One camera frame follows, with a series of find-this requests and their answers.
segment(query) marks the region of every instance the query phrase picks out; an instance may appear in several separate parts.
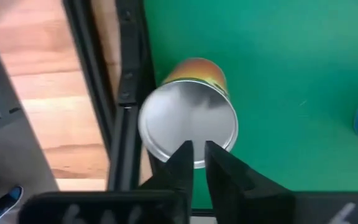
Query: black metal frame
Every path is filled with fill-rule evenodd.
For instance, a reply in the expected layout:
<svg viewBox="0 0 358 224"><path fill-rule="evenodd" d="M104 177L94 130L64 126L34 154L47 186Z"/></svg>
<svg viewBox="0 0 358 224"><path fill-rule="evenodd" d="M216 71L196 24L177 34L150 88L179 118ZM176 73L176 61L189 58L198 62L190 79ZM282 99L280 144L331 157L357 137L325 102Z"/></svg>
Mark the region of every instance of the black metal frame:
<svg viewBox="0 0 358 224"><path fill-rule="evenodd" d="M111 98L111 86L108 86L110 82L90 1L64 0L64 3L111 160L108 190L125 191L138 186L142 145L137 116L145 97L155 89L155 80L143 0L115 1L122 58L117 102ZM163 164L158 159L151 154L149 159L153 174L162 170ZM358 192L294 193L297 197L296 213L302 218L318 217L320 214L329 217L348 204L357 204L358 215ZM192 215L210 217L214 213L212 209L193 209Z"/></svg>

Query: green table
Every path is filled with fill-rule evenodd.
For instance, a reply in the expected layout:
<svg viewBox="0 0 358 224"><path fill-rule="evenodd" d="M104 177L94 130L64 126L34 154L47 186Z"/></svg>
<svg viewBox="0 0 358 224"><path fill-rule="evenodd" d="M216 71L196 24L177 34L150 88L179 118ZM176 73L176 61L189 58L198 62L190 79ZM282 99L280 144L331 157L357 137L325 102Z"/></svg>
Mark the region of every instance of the green table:
<svg viewBox="0 0 358 224"><path fill-rule="evenodd" d="M188 57L226 73L232 153L292 190L358 190L358 1L146 0L160 84ZM205 170L193 208L211 208Z"/></svg>

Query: orange can label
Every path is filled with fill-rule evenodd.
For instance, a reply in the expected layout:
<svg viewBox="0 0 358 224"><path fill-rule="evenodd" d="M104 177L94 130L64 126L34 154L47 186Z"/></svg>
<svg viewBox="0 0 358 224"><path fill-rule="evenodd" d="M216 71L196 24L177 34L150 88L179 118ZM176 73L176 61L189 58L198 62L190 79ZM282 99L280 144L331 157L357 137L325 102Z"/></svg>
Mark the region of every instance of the orange can label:
<svg viewBox="0 0 358 224"><path fill-rule="evenodd" d="M228 96L226 78L219 66L204 58L189 58L177 67L164 80L164 84L178 80L203 82Z"/></svg>

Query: gray floor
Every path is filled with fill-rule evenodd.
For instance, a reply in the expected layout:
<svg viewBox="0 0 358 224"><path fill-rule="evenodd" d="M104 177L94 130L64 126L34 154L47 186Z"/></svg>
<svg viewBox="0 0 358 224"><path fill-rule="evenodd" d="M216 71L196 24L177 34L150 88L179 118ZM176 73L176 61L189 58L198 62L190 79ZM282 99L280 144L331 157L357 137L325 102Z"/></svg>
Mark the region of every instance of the gray floor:
<svg viewBox="0 0 358 224"><path fill-rule="evenodd" d="M35 194L58 190L24 115L0 128L0 196L16 184L25 192L19 205ZM14 208L0 223L16 223L18 209Z"/></svg>

